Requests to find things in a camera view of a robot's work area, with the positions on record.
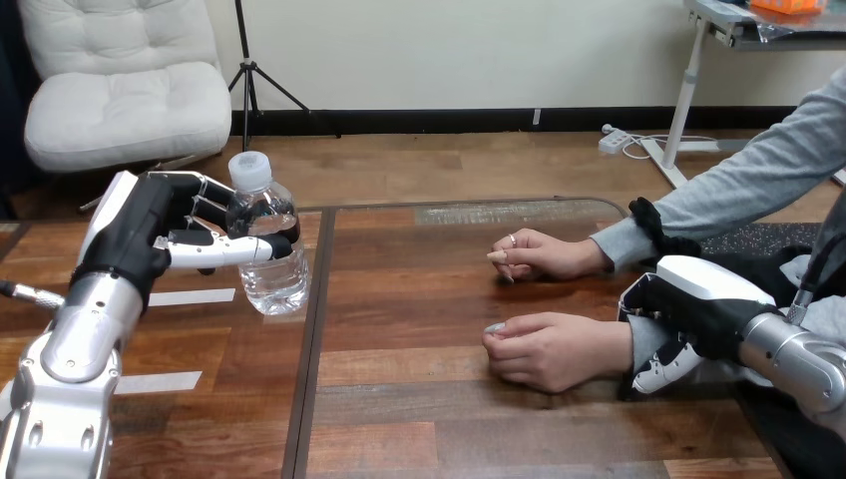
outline white bottle cap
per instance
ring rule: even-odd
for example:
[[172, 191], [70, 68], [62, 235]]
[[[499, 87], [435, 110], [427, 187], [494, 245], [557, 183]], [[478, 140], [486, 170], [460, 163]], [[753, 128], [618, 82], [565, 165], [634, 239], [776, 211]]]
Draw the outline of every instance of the white bottle cap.
[[273, 181], [270, 160], [260, 152], [243, 152], [229, 160], [232, 185], [240, 192], [257, 192]]

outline white cable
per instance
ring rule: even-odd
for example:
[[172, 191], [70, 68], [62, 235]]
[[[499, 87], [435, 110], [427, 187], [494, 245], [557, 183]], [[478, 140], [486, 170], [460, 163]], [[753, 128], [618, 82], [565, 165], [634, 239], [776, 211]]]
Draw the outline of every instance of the white cable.
[[[626, 143], [626, 145], [623, 147], [623, 154], [626, 155], [627, 157], [633, 159], [633, 160], [648, 160], [650, 158], [649, 155], [646, 155], [645, 157], [637, 157], [637, 156], [629, 153], [628, 148], [631, 145], [638, 145], [640, 147], [643, 147], [643, 144], [641, 143], [643, 140], [655, 140], [657, 143], [666, 143], [666, 140], [663, 140], [663, 139], [669, 137], [669, 135], [630, 135], [630, 137], [631, 137], [631, 140], [628, 143]], [[698, 136], [698, 135], [684, 135], [684, 136], [681, 137], [681, 139], [682, 140], [703, 140], [703, 141], [707, 141], [707, 142], [716, 142], [716, 139], [714, 139], [714, 138], [701, 137], [701, 136]]]

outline fingernail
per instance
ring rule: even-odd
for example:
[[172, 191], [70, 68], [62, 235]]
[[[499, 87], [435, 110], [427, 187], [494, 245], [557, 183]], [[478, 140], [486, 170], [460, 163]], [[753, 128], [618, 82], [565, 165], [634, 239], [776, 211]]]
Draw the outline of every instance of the fingernail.
[[488, 259], [498, 264], [505, 264], [508, 260], [508, 254], [504, 251], [491, 251], [488, 253]]
[[500, 329], [502, 329], [503, 327], [505, 327], [505, 323], [504, 322], [498, 322], [496, 324], [491, 324], [490, 326], [486, 327], [485, 332], [487, 332], [488, 334], [493, 334], [493, 333], [499, 331]]

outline white chair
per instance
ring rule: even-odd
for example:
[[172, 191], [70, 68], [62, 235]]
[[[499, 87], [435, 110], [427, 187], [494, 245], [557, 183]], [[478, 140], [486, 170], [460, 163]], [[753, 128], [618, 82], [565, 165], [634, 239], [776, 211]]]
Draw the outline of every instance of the white chair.
[[54, 173], [222, 150], [231, 103], [205, 0], [20, 0], [44, 83], [25, 143]]

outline robotic arm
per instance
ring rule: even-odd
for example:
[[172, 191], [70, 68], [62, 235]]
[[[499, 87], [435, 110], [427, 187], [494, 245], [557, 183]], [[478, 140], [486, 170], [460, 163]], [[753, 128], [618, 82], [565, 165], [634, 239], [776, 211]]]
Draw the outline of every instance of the robotic arm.
[[119, 173], [91, 220], [67, 297], [0, 281], [5, 295], [56, 311], [20, 356], [0, 435], [4, 477], [107, 476], [121, 354], [168, 267], [211, 273], [291, 254], [291, 232], [229, 238], [198, 221], [225, 231], [232, 194], [193, 172]]
[[846, 193], [823, 224], [808, 271], [787, 312], [746, 279], [706, 260], [666, 256], [621, 297], [619, 320], [649, 317], [676, 336], [635, 365], [624, 396], [650, 394], [704, 358], [729, 360], [796, 399], [814, 422], [846, 441], [846, 348], [801, 326], [819, 286], [846, 270]]

